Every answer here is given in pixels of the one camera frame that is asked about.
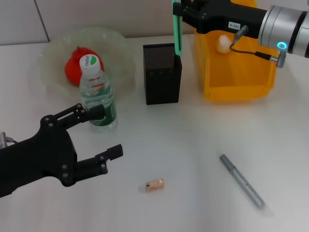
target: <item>silver marker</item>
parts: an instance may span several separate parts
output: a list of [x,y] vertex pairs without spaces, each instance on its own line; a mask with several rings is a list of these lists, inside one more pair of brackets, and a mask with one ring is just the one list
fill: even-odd
[[238,171],[238,169],[232,164],[232,162],[226,157],[226,155],[221,155],[220,160],[225,165],[225,167],[232,174],[233,178],[237,181],[239,186],[244,190],[244,192],[248,195],[251,201],[255,204],[258,209],[264,209],[265,203],[260,198],[260,196],[255,192],[255,190],[251,187],[248,181],[242,176],[242,174]]

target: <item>blue indicator light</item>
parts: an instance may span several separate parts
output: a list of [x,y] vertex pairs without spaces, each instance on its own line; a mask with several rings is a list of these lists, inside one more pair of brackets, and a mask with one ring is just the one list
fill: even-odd
[[285,50],[285,49],[287,49],[288,45],[285,42],[279,42],[279,43],[277,43],[277,47],[282,49],[282,50]]

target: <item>label sticker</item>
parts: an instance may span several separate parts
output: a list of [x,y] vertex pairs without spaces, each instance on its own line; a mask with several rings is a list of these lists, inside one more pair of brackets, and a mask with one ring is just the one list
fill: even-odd
[[235,29],[235,30],[240,30],[240,24],[239,23],[228,22],[228,28]]
[[91,120],[90,123],[92,123],[95,126],[107,126],[111,124],[116,119],[116,108],[115,103],[112,102],[107,108],[104,108],[105,110],[105,117],[97,119],[97,120]]

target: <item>cable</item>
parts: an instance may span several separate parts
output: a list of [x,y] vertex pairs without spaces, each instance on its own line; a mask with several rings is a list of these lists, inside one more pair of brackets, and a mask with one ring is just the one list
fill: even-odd
[[256,57],[259,57],[259,58],[262,58],[262,59],[265,59],[265,60],[271,60],[271,61],[275,61],[276,60],[276,57],[273,57],[272,55],[266,54],[266,53],[263,53],[263,52],[248,52],[248,51],[236,50],[236,49],[233,48],[234,45],[235,44],[232,43],[231,46],[230,46],[230,50],[233,51],[233,52],[242,53],[242,54],[248,54],[248,55],[254,55]]
[[236,49],[233,48],[234,45],[235,45],[235,44],[232,43],[231,46],[230,46],[230,50],[233,51],[233,52],[242,53],[242,54],[249,54],[249,55],[255,55],[254,52],[236,50]]
[[15,143],[15,144],[18,143],[16,140],[12,139],[11,137],[6,137],[6,142],[7,143]]

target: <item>bottle cap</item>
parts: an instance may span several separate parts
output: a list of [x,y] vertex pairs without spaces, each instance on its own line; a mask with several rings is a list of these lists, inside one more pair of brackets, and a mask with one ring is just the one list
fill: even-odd
[[101,70],[99,58],[92,54],[84,55],[80,59],[79,65],[81,66],[81,70],[86,77],[88,75],[95,75]]

